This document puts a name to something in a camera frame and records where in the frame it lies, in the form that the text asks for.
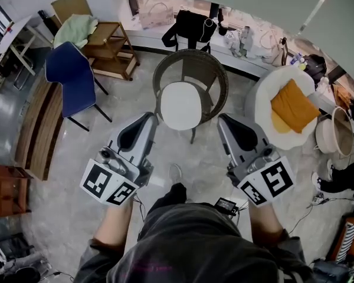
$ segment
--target shoe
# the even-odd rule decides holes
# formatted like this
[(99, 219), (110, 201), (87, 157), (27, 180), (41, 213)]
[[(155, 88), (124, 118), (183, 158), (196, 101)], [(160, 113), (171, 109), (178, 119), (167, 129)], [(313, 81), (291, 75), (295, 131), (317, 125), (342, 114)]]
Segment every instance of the shoe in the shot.
[(326, 163), (326, 169), (328, 170), (328, 180), (332, 180), (332, 175), (333, 175), (333, 169), (334, 169), (334, 165), (331, 159), (328, 159), (327, 163)]
[(321, 182), (321, 178), (319, 177), (319, 175), (316, 172), (313, 172), (312, 173), (312, 183), (318, 192), (321, 192), (320, 182)]
[(182, 183), (182, 171), (178, 164), (172, 163), (169, 167), (169, 178), (173, 185)]

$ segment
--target forearm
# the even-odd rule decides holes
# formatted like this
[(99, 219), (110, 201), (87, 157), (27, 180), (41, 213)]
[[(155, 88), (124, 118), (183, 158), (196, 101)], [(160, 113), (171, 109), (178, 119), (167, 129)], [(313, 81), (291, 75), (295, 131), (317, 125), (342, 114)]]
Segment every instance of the forearm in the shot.
[(253, 242), (260, 246), (273, 246), (281, 241), (284, 229), (272, 204), (257, 208), (249, 203), (249, 216)]
[(109, 248), (124, 251), (132, 207), (133, 201), (129, 199), (124, 206), (107, 208), (105, 218), (94, 236), (95, 240)]

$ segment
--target round wicker chair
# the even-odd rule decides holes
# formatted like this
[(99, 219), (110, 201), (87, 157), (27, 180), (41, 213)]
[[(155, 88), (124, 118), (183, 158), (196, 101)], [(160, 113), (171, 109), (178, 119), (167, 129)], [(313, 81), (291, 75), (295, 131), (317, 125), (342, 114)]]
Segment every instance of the round wicker chair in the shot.
[[(155, 114), (158, 114), (162, 119), (159, 108), (159, 101), (162, 94), (160, 87), (161, 78), (167, 68), (180, 60), (182, 60), (181, 81), (185, 81), (185, 77), (192, 77), (206, 86), (204, 90), (199, 85), (194, 84), (194, 86), (199, 89), (198, 91), (203, 105), (202, 118), (199, 124), (205, 123), (223, 109), (228, 96), (228, 77), (223, 65), (211, 54), (201, 50), (176, 51), (164, 58), (156, 67), (155, 73), (153, 74), (153, 91), (156, 97)], [(220, 94), (217, 103), (214, 105), (209, 95), (209, 90), (216, 79), (219, 83)], [(195, 128), (192, 129), (191, 143), (193, 143), (194, 137)]]

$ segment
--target sleeve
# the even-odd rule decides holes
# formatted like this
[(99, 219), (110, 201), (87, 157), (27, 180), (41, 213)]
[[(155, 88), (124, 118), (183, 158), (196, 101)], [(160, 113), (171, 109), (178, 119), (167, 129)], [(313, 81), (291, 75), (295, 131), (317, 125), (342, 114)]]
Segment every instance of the sleeve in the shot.
[(123, 254), (103, 246), (99, 241), (89, 240), (80, 259), (74, 283), (104, 283), (107, 273), (119, 262)]
[(276, 246), (268, 248), (280, 270), (279, 282), (314, 283), (313, 272), (306, 264), (300, 238), (291, 238), (286, 231), (284, 236)]

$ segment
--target blue chair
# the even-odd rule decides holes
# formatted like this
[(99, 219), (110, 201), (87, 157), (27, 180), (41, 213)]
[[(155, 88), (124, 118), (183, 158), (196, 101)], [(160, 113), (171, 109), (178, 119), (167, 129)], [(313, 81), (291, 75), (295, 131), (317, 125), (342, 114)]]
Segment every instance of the blue chair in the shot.
[(88, 59), (71, 42), (65, 42), (52, 50), (46, 58), (46, 80), (62, 85), (62, 115), (85, 131), (87, 127), (72, 118), (73, 115), (96, 108), (109, 122), (112, 120), (97, 106), (94, 83), (108, 95), (93, 75)]

